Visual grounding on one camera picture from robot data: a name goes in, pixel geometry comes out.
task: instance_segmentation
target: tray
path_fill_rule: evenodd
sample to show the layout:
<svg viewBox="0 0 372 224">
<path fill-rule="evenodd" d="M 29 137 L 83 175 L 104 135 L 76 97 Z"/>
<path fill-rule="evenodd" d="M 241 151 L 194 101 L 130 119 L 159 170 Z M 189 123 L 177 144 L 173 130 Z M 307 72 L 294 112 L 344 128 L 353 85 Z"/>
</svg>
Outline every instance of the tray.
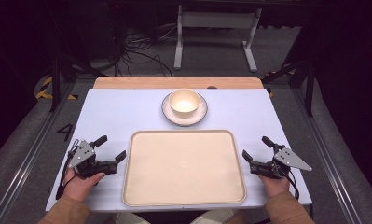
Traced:
<svg viewBox="0 0 372 224">
<path fill-rule="evenodd" d="M 245 192 L 229 131 L 142 131 L 132 136 L 123 191 L 129 206 L 240 203 Z"/>
</svg>

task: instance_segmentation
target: white plate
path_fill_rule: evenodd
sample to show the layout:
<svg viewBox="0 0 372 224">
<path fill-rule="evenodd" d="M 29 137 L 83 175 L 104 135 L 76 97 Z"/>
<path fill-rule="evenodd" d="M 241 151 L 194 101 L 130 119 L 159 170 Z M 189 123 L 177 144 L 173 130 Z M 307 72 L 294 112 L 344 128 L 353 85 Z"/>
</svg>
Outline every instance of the white plate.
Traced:
<svg viewBox="0 0 372 224">
<path fill-rule="evenodd" d="M 206 113 L 208 112 L 208 105 L 205 99 L 200 95 L 200 106 L 198 107 L 198 109 L 195 111 L 192 117 L 182 119 L 177 117 L 172 111 L 171 106 L 169 105 L 169 95 L 167 95 L 162 102 L 162 112 L 165 117 L 171 122 L 180 126 L 190 126 L 198 123 L 205 117 Z"/>
</svg>

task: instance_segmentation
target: sleeve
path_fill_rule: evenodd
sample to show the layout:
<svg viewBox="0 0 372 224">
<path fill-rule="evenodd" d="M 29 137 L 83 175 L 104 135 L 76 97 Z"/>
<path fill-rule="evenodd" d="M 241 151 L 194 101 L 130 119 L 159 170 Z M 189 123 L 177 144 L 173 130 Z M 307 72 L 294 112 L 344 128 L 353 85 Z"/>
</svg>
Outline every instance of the sleeve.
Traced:
<svg viewBox="0 0 372 224">
<path fill-rule="evenodd" d="M 81 224 L 86 222 L 89 213 L 90 210 L 85 204 L 63 195 L 39 221 L 39 224 Z"/>
<path fill-rule="evenodd" d="M 270 198 L 265 204 L 265 209 L 274 224 L 314 223 L 304 207 L 289 191 Z"/>
</svg>

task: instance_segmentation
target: bowl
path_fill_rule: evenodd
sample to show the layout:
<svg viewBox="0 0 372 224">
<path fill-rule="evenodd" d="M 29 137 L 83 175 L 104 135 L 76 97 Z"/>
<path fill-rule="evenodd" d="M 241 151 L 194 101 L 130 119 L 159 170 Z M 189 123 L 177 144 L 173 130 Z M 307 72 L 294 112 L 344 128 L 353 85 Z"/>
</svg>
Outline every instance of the bowl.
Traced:
<svg viewBox="0 0 372 224">
<path fill-rule="evenodd" d="M 200 106 L 200 95 L 190 89 L 179 89 L 169 95 L 169 106 L 182 119 L 192 117 Z"/>
</svg>

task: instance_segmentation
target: white tabletop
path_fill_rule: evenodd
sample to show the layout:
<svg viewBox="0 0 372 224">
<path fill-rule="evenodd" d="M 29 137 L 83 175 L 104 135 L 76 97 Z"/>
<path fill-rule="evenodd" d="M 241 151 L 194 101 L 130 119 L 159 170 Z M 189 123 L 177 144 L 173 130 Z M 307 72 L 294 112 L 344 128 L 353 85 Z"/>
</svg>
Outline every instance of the white tabletop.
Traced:
<svg viewBox="0 0 372 224">
<path fill-rule="evenodd" d="M 207 90 L 196 89 L 208 104 L 208 113 L 199 123 L 190 127 L 173 124 L 162 114 L 161 103 L 171 93 L 161 90 L 102 90 L 91 89 L 83 105 L 69 148 L 76 139 L 95 141 L 107 135 L 107 142 L 96 148 L 96 160 L 112 161 L 123 150 L 129 150 L 130 140 L 138 131 L 155 130 L 228 130 L 233 133 L 246 187 L 246 198 L 241 203 L 197 204 L 173 206 L 130 207 L 122 201 L 127 159 L 117 168 L 117 173 L 107 175 L 92 189 L 85 204 L 96 212 L 143 212 L 169 210 L 210 210 L 218 208 L 252 208 L 263 206 L 267 200 L 262 182 L 250 174 L 249 163 L 241 157 L 245 149 L 255 161 L 270 161 L 273 151 L 262 141 L 262 136 L 273 142 L 289 146 L 282 125 L 266 90 Z M 61 167 L 53 186 L 46 210 L 55 204 Z M 304 179 L 298 169 L 292 169 L 299 189 L 299 201 L 311 204 Z"/>
</svg>

